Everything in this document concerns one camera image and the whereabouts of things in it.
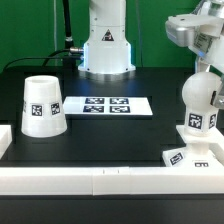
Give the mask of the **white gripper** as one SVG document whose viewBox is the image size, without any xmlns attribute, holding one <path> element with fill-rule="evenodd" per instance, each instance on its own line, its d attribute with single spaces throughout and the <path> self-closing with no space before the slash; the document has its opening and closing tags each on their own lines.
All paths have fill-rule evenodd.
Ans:
<svg viewBox="0 0 224 224">
<path fill-rule="evenodd" d="M 197 55 L 197 72 L 213 67 L 224 74 L 224 0 L 201 0 L 191 13 L 169 16 L 165 29 L 173 43 Z M 211 105 L 224 109 L 224 82 L 213 92 Z"/>
</svg>

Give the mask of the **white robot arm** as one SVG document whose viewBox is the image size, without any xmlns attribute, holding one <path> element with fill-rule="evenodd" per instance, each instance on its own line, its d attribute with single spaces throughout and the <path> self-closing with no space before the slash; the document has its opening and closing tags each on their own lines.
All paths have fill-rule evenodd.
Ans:
<svg viewBox="0 0 224 224">
<path fill-rule="evenodd" d="M 90 35 L 83 46 L 82 72 L 108 77 L 133 71 L 131 45 L 125 37 L 126 0 L 90 0 Z M 167 37 L 197 55 L 195 70 L 222 73 L 211 104 L 224 110 L 224 0 L 201 0 L 190 14 L 170 16 Z"/>
</svg>

